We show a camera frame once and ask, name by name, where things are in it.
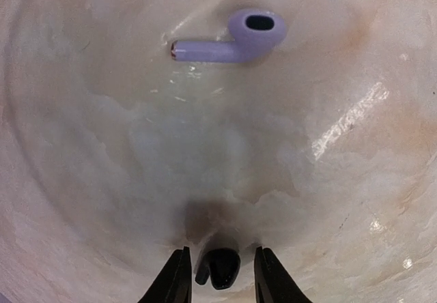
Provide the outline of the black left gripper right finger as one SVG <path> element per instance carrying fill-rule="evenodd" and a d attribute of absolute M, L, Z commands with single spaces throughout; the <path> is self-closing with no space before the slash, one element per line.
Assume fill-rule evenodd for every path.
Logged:
<path fill-rule="evenodd" d="M 256 249 L 254 275 L 258 303 L 311 303 L 270 248 Z"/>

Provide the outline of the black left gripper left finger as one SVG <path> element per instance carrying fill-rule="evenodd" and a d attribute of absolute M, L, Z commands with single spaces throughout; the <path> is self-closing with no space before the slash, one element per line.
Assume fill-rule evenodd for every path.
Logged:
<path fill-rule="evenodd" d="M 191 273 L 189 247 L 175 250 L 139 303 L 192 302 Z"/>

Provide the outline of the black earbud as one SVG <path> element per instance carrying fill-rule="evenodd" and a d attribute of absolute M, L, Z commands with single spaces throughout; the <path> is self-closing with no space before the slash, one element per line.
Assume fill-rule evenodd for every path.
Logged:
<path fill-rule="evenodd" d="M 195 275 L 198 285 L 205 285 L 210 280 L 215 290 L 230 288 L 240 271 L 240 256 L 232 248 L 209 250 L 200 260 Z"/>

